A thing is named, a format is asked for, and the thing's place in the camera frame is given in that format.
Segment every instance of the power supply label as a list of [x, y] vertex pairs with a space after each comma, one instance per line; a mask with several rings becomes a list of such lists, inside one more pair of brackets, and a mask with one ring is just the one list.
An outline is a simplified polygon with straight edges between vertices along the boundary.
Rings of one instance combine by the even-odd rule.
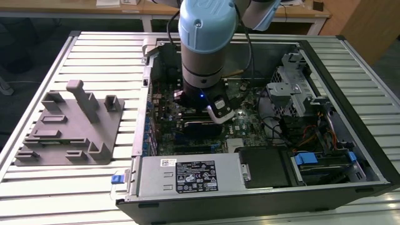
[[214, 161], [176, 163], [174, 168], [177, 193], [218, 190]]

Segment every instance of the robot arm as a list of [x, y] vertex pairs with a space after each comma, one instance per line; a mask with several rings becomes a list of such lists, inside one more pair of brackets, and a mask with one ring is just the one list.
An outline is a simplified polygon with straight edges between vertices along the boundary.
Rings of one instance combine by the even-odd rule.
[[280, 0], [150, 1], [172, 7], [180, 5], [182, 90], [174, 93], [174, 99], [185, 107], [206, 107], [213, 122], [221, 124], [234, 116], [234, 109], [245, 97], [229, 99], [220, 81], [225, 46], [237, 26], [236, 8], [244, 25], [253, 30], [265, 30]]
[[[180, 8], [184, 0], [146, 0], [156, 4], [164, 4]], [[244, 25], [253, 30], [266, 30], [273, 19], [280, 0], [233, 0], [240, 11]]]

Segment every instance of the circuit board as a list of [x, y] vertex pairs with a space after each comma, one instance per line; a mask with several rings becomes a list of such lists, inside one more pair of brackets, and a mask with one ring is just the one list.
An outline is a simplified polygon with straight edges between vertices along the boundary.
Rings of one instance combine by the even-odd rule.
[[[236, 96], [242, 88], [240, 80], [226, 81], [226, 94]], [[257, 118], [256, 102], [261, 88], [252, 88], [238, 109], [234, 110], [234, 118], [220, 125], [218, 135], [208, 138], [188, 137], [184, 127], [188, 122], [212, 123], [206, 111], [201, 111], [201, 117], [196, 119], [182, 118], [181, 115], [197, 113], [194, 109], [185, 108], [173, 102], [172, 84], [156, 83], [153, 86], [154, 121], [157, 137], [157, 155], [184, 155], [228, 153], [226, 139], [241, 138], [242, 146], [266, 146], [264, 127]]]

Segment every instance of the open computer chassis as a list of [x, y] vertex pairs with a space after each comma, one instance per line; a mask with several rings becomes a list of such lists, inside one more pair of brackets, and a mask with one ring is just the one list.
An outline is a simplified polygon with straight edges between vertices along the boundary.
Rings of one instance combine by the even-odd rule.
[[[165, 40], [156, 43], [128, 194], [116, 202], [136, 223], [330, 210], [398, 187], [398, 173], [306, 41], [253, 39], [256, 77], [221, 80], [228, 96], [250, 88], [222, 125], [176, 102], [180, 57]], [[226, 52], [234, 71], [245, 43], [233, 40]]]

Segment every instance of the slatted metal surface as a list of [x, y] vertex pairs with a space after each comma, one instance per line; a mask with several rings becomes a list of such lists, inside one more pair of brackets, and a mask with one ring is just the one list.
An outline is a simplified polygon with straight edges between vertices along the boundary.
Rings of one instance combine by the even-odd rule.
[[[346, 95], [364, 123], [381, 145], [392, 163], [400, 170], [400, 108], [378, 78], [366, 71], [345, 45], [334, 37], [266, 36], [264, 39], [306, 39], [322, 60], [336, 82]], [[96, 98], [108, 94], [125, 100], [122, 120], [118, 128], [113, 161], [108, 165], [89, 166], [28, 166], [5, 165], [0, 183], [0, 220], [5, 224], [134, 224], [118, 211], [110, 199], [110, 175], [130, 165], [130, 146], [134, 137], [141, 64], [141, 44], [145, 38], [166, 38], [165, 34], [82, 32], [72, 40], [65, 55], [54, 64], [48, 90], [64, 91], [69, 79], [81, 79], [85, 91]], [[313, 76], [316, 86], [324, 94]], [[22, 134], [16, 138], [13, 151], [21, 146], [26, 133], [33, 128], [42, 110], [33, 109]], [[125, 185], [117, 185], [122, 192]], [[400, 192], [360, 199], [336, 210], [318, 213], [282, 214], [196, 222], [190, 224], [398, 224]]]

